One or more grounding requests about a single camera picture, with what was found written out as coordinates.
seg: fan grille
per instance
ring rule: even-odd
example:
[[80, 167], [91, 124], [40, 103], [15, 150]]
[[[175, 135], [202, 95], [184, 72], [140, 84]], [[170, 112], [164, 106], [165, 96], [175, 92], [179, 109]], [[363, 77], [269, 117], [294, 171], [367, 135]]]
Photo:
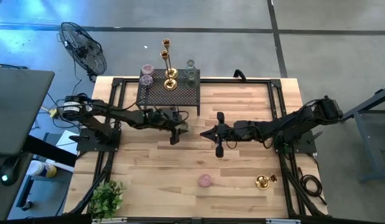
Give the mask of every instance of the fan grille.
[[107, 62], [99, 44], [79, 25], [63, 22], [60, 38], [65, 49], [74, 60], [88, 73], [104, 74]]

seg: gray floor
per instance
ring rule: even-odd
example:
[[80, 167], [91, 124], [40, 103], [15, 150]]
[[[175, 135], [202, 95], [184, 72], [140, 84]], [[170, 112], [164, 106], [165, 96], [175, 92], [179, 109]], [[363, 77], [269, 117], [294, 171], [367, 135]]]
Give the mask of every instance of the gray floor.
[[[280, 29], [385, 30], [385, 0], [273, 0]], [[168, 17], [165, 12], [171, 11]], [[108, 27], [206, 27], [271, 29], [266, 0], [83, 0], [3, 1], [0, 24], [55, 24], [73, 21], [85, 26]], [[141, 65], [162, 67], [160, 41], [172, 40], [172, 62], [185, 67], [193, 58], [205, 76], [231, 76], [237, 68], [248, 77], [280, 77], [273, 34], [210, 34], [164, 32], [91, 32], [103, 45], [108, 63], [105, 75], [137, 75]], [[385, 35], [281, 35], [288, 77], [297, 78], [303, 101], [329, 95], [343, 111], [354, 107], [385, 87]], [[52, 70], [50, 94], [61, 99], [77, 82], [74, 63], [56, 32], [0, 30], [0, 62]], [[92, 93], [85, 72], [77, 92]], [[45, 106], [52, 102], [45, 100]], [[38, 117], [45, 132], [61, 133], [46, 114]], [[368, 171], [363, 144], [354, 121], [318, 127], [316, 140], [321, 181], [329, 212], [334, 217], [385, 222], [385, 180], [359, 184], [357, 176]], [[55, 194], [56, 187], [40, 187]], [[32, 209], [58, 203], [61, 196], [47, 197]], [[12, 211], [10, 218], [29, 213]]]

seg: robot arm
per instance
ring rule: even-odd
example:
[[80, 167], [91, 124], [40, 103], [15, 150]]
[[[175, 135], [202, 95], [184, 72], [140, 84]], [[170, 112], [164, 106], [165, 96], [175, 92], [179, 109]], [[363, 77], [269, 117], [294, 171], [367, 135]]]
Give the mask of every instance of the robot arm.
[[263, 143], [282, 131], [283, 141], [288, 144], [300, 139], [303, 133], [319, 124], [329, 125], [339, 122], [342, 116], [343, 113], [336, 101], [325, 96], [323, 99], [309, 101], [298, 111], [274, 121], [236, 121], [233, 127], [230, 127], [224, 123], [224, 114], [218, 112], [219, 124], [211, 130], [204, 131], [201, 136], [217, 143], [216, 156], [223, 157], [222, 141]]
[[135, 129], [154, 128], [171, 131], [170, 143], [179, 142], [179, 135], [187, 132], [180, 126], [187, 126], [180, 112], [175, 107], [159, 108], [157, 110], [129, 111], [117, 106], [111, 106], [102, 100], [92, 100], [86, 94], [65, 97], [65, 103], [60, 108], [64, 112], [62, 117], [68, 121], [78, 121], [95, 132], [96, 138], [101, 142], [109, 141], [114, 130], [109, 124], [99, 122], [94, 116], [104, 116], [124, 121]]

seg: black mesh table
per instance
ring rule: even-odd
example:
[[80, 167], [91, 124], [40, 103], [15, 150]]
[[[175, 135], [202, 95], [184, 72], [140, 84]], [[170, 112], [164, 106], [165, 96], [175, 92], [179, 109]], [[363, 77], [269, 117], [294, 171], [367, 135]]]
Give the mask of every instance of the black mesh table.
[[166, 80], [166, 69], [155, 69], [152, 86], [146, 88], [143, 85], [138, 85], [136, 104], [139, 109], [141, 106], [196, 106], [197, 115], [200, 112], [200, 71], [197, 70], [196, 81], [197, 85], [191, 87], [187, 79], [187, 73], [184, 69], [178, 70], [178, 87], [174, 90], [167, 90], [163, 83]]

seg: wooden table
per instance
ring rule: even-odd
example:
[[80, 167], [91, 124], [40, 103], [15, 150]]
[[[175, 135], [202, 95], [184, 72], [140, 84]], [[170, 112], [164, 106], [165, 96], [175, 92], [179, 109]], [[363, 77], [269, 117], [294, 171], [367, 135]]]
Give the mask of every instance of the wooden table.
[[[113, 77], [98, 77], [93, 99], [108, 102]], [[282, 78], [287, 113], [302, 105], [297, 79]], [[137, 83], [126, 87], [124, 107], [136, 101]], [[277, 94], [276, 106], [279, 112]], [[128, 188], [118, 217], [287, 217], [278, 155], [258, 142], [239, 142], [235, 149], [224, 145], [224, 157], [215, 156], [215, 144], [199, 133], [217, 124], [222, 111], [230, 126], [236, 120], [271, 121], [269, 93], [263, 84], [202, 83], [201, 115], [189, 111], [189, 132], [180, 142], [169, 144], [170, 133], [154, 129], [135, 130], [123, 123], [119, 151], [115, 154], [112, 180]], [[75, 165], [64, 212], [73, 209], [92, 184], [97, 153], [88, 152]], [[316, 164], [307, 155], [297, 154], [298, 167], [304, 174], [319, 177]], [[213, 185], [198, 186], [197, 178], [209, 174]], [[259, 174], [276, 174], [278, 182], [267, 190], [255, 186]], [[298, 212], [296, 193], [291, 186], [294, 209]], [[326, 207], [311, 198], [324, 213]]]

